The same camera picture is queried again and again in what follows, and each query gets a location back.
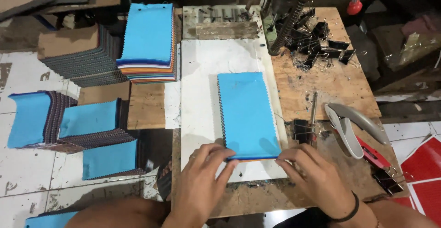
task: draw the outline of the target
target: red handle knob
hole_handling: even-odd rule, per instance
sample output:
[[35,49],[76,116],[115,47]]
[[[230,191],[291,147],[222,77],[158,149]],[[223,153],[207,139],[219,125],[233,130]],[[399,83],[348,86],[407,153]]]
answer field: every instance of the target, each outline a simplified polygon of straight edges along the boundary
[[348,9],[346,10],[349,15],[356,15],[361,11],[361,8],[363,7],[363,4],[360,2],[360,0],[357,0],[356,3],[350,2],[348,5]]

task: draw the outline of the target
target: black wristband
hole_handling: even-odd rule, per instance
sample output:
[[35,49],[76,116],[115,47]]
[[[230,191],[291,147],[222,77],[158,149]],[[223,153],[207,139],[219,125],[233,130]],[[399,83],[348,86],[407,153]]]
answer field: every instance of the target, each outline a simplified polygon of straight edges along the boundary
[[360,207],[360,200],[358,199],[358,196],[354,192],[352,192],[352,194],[356,198],[356,206],[354,207],[352,212],[349,215],[347,215],[346,217],[344,217],[342,219],[332,219],[334,222],[341,223],[341,222],[348,221],[348,220],[352,219],[357,214],[358,208]]

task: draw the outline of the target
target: blue fabric swatch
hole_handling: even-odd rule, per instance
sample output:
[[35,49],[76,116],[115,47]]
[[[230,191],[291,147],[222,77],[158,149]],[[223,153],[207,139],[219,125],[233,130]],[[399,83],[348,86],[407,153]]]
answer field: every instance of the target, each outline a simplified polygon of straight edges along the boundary
[[90,180],[135,169],[137,141],[83,151],[82,179]]
[[43,130],[51,105],[45,92],[11,94],[17,104],[14,124],[8,139],[8,148],[21,148],[43,142]]
[[149,59],[155,64],[170,64],[172,14],[173,4],[130,5],[123,60],[118,60],[118,64],[123,64],[124,59]]
[[64,228],[77,212],[27,218],[24,228]]
[[231,159],[277,158],[281,149],[262,72],[218,74],[218,84],[224,140],[236,152]]
[[59,137],[85,135],[115,129],[117,101],[66,108],[59,127]]

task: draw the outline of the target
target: hand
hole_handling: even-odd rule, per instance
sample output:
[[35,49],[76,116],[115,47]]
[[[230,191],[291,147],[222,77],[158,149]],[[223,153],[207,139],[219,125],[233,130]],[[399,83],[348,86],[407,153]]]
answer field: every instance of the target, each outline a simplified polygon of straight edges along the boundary
[[181,172],[172,212],[163,227],[202,227],[222,197],[227,182],[239,163],[231,160],[216,179],[216,171],[236,153],[218,144],[202,145],[190,156]]
[[[297,163],[306,177],[302,177],[294,166],[285,160]],[[276,163],[285,170],[291,181],[331,218],[344,218],[354,209],[354,195],[341,181],[337,168],[310,145],[302,144],[300,149],[282,151]]]

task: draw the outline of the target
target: stack of fabric swatches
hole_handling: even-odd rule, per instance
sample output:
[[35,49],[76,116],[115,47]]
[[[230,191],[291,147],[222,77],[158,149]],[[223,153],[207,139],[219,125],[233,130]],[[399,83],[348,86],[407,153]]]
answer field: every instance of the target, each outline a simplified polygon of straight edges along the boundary
[[118,68],[134,84],[176,81],[172,4],[132,4]]
[[67,107],[77,101],[56,91],[11,94],[17,111],[8,139],[8,148],[57,150],[59,126]]
[[40,34],[38,59],[80,87],[128,81],[116,66],[120,39],[102,25]]
[[27,218],[25,228],[63,228],[76,213],[40,214],[37,217]]
[[218,74],[223,140],[240,161],[277,158],[281,149],[262,72]]
[[139,140],[83,152],[83,180],[146,173],[147,146]]
[[58,143],[84,149],[134,141],[127,130],[128,101],[114,101],[66,108]]

